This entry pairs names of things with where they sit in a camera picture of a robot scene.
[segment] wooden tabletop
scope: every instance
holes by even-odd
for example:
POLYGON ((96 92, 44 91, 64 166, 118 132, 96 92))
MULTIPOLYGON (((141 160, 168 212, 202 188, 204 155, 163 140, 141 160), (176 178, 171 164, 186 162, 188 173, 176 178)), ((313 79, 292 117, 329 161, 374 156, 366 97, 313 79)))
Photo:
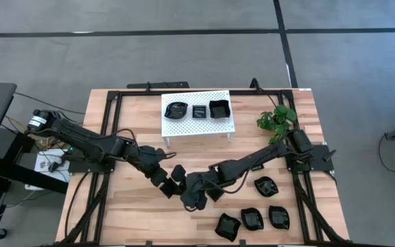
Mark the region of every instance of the wooden tabletop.
MULTIPOLYGON (((84 127, 100 132, 106 94, 108 90, 91 91, 84 127)), ((125 96, 119 119, 120 128, 131 128, 136 134, 139 145, 162 148, 166 152, 177 152, 175 158, 160 163, 169 174, 173 167, 181 164, 187 171, 207 171, 208 166, 226 159, 238 159, 267 145, 268 132, 256 126, 256 119, 263 111, 274 109, 267 96, 232 95, 232 113, 236 133, 231 143, 225 134, 200 137, 170 138, 171 147, 166 148, 161 137, 160 96, 125 96)), ((313 143, 324 142, 320 120, 310 90, 294 89, 294 101, 300 127, 304 129, 313 143)), ((110 114, 112 123, 113 111, 110 114)), ((64 238, 64 223, 69 202, 82 174, 71 177, 65 199, 56 241, 64 238)), ((335 182, 322 172, 311 172, 317 207, 343 238, 348 232, 342 213, 335 182)), ((88 175, 78 191, 69 218, 72 229, 83 214, 88 197, 91 175, 88 175)), ((233 190, 240 180, 227 190, 233 190)), ((274 159, 265 164, 265 169, 251 172, 245 186, 236 194, 224 194, 217 202, 208 199, 202 211, 189 213, 184 210, 178 196, 167 199, 151 182, 127 163, 117 163, 110 178, 106 211, 101 234, 102 245, 145 244, 231 244, 215 233, 218 219, 222 213, 241 221, 240 210, 257 208, 265 221, 262 231, 249 231, 244 226, 239 229, 235 243, 245 239, 248 244, 302 244, 302 233, 294 186, 291 174, 286 170, 284 158, 274 159), (264 198, 254 187, 253 181, 269 176, 278 186, 279 193, 264 198), (278 230, 270 224, 268 207, 282 206, 289 212, 290 229, 278 230)), ((315 239, 311 214, 306 208, 311 239, 315 239)), ((94 212, 88 240, 93 239, 97 212, 94 212)))

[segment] desk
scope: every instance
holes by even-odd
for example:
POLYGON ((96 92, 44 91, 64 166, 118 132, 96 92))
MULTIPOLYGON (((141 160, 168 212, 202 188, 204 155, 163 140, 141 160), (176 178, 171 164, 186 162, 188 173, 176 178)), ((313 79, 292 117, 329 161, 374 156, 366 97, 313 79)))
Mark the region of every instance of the desk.
MULTIPOLYGON (((85 128, 100 132, 107 92, 107 90, 91 91, 84 119, 85 128)), ((294 89, 293 93, 300 127, 306 131, 313 143, 322 143, 324 137, 312 91, 294 89)), ((139 145, 151 145, 162 148, 166 152, 177 152, 178 155, 175 158, 161 162, 161 166, 169 174, 177 164, 182 164, 188 173, 206 171, 211 164, 228 158, 244 157, 266 146, 269 140, 268 133, 256 126, 256 119, 261 112, 274 109, 267 96, 233 95, 231 102, 236 126, 232 143, 227 143, 226 136, 222 134, 178 137, 171 140, 170 148, 166 148, 161 137, 160 96, 125 96, 122 101, 118 129, 133 129, 139 145)), ((112 123, 112 118, 113 114, 110 115, 108 123, 112 123)), ((69 218, 69 229, 75 226, 85 210, 90 176, 88 175, 84 180, 75 196, 69 218)), ((81 177, 82 174, 76 174, 69 182, 56 241, 64 238, 65 217, 75 187, 81 177)), ((335 231, 348 239, 335 183, 322 172, 311 172, 311 177, 318 209, 335 231)), ((235 185, 227 187, 227 190, 237 188, 239 183, 238 180, 235 185)), ((100 244, 144 245, 147 240, 153 241, 156 245, 232 244, 214 232, 219 216, 227 213, 240 219, 240 210, 248 207, 255 207, 261 212, 265 220, 265 229, 248 231, 241 226, 233 244, 238 244, 240 239, 245 239, 248 244, 303 244, 294 186, 283 158, 266 163, 265 169, 251 172, 245 187, 239 193, 224 194, 217 202, 208 199, 205 210, 193 213, 183 209, 179 197, 174 196, 168 200, 131 165, 117 163, 110 177, 100 244), (253 181, 262 176, 272 178, 280 192, 271 198, 260 196, 253 181), (278 230, 271 226, 267 212, 269 205, 285 207, 289 212, 291 226, 288 231, 278 230)), ((306 214, 311 239, 315 239, 314 227, 308 210, 306 214)), ((88 240, 93 239, 96 218, 97 214, 94 212, 88 240)))

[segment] black floor stripe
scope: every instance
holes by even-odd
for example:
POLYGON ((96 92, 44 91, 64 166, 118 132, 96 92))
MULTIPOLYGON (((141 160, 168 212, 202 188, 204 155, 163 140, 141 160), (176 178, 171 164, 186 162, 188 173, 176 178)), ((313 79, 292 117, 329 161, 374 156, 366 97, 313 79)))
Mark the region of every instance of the black floor stripe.
POLYGON ((277 29, 209 29, 209 30, 147 30, 105 32, 32 32, 0 33, 0 38, 46 38, 46 37, 99 37, 99 36, 173 36, 209 34, 278 34, 277 29))
POLYGON ((274 7, 278 21, 278 30, 280 31, 281 45, 283 46, 283 53, 285 55, 285 61, 289 73, 290 86, 292 88, 298 88, 298 83, 295 76, 294 63, 292 62, 291 50, 289 48, 289 41, 287 40, 285 22, 283 21, 283 14, 281 12, 279 0, 274 0, 274 7))
POLYGON ((372 34, 372 33, 395 33, 395 27, 391 28, 317 28, 317 29, 289 29, 287 34, 372 34))

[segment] gray carpet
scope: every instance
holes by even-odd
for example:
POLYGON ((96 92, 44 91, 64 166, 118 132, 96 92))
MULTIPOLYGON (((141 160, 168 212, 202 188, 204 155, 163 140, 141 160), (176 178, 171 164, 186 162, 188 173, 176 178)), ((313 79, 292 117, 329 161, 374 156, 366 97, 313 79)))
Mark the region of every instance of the gray carpet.
MULTIPOLYGON (((395 27, 395 1, 280 0, 286 28, 395 27)), ((0 0, 0 32, 276 28, 272 1, 0 0)), ((395 174, 377 145, 395 129, 395 34, 288 35, 299 87, 312 88, 334 156, 350 238, 395 245, 395 174)), ((185 80, 192 87, 288 87, 278 34, 86 38, 0 38, 0 82, 73 110, 89 91, 185 80)), ((16 96, 8 115, 27 123, 42 104, 16 96)), ((70 115, 76 120, 80 116, 70 115)), ((395 169, 395 142, 384 142, 395 169)), ((12 186, 8 204, 28 193, 12 186)), ((64 196, 8 209, 0 246, 54 241, 64 196)))

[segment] green leaves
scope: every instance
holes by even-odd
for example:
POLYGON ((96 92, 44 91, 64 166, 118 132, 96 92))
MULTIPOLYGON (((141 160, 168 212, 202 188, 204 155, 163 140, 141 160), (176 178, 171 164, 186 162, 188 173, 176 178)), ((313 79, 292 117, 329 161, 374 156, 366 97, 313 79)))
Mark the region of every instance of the green leaves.
POLYGON ((275 131, 275 135, 269 140, 269 144, 280 141, 280 139, 289 130, 289 121, 296 121, 296 113, 292 109, 286 108, 285 105, 278 105, 274 112, 262 112, 261 117, 257 119, 257 126, 264 130, 275 131))

